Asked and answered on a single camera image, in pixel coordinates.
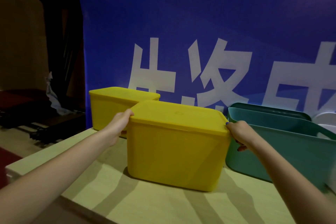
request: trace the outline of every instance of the table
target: table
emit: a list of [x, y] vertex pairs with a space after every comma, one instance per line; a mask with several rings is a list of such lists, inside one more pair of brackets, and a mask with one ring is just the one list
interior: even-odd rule
[[[93, 133], [88, 129], [7, 166], [6, 171], [15, 180]], [[126, 169], [126, 145], [120, 138], [62, 196], [118, 224], [295, 223], [272, 183], [227, 167], [217, 189], [207, 193], [133, 179]]]

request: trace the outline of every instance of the red floor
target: red floor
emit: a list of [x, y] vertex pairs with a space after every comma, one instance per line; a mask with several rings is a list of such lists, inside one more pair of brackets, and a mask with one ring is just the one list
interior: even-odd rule
[[0, 148], [0, 189], [7, 185], [5, 167], [20, 159], [22, 158]]

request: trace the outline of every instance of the yellow lid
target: yellow lid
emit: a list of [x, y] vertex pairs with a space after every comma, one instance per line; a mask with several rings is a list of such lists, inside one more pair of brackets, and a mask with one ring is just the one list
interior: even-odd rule
[[217, 110], [162, 101], [143, 101], [133, 106], [131, 122], [188, 131], [226, 135], [228, 121]]
[[108, 97], [115, 99], [126, 99], [130, 102], [138, 103], [144, 100], [157, 100], [160, 94], [142, 90], [132, 90], [122, 87], [109, 87], [98, 90], [90, 90], [91, 96]]

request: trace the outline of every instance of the person's left hand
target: person's left hand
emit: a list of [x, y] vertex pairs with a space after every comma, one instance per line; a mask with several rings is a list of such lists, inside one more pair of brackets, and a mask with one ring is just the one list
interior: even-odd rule
[[118, 138], [123, 131], [123, 129], [128, 124], [128, 120], [130, 116], [133, 116], [134, 113], [131, 109], [127, 109], [125, 112], [118, 112], [111, 122], [103, 128], [101, 131], [105, 131], [108, 133], [108, 136], [111, 137], [111, 144], [113, 146], [117, 143]]

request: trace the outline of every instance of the yellow plastic container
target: yellow plastic container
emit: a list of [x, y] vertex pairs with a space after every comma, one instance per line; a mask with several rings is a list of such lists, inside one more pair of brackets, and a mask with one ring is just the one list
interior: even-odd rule
[[216, 187], [231, 142], [220, 111], [161, 101], [140, 102], [131, 109], [130, 175], [202, 191]]
[[92, 124], [96, 130], [105, 128], [118, 112], [124, 112], [144, 100], [159, 100], [160, 94], [121, 87], [90, 90]]

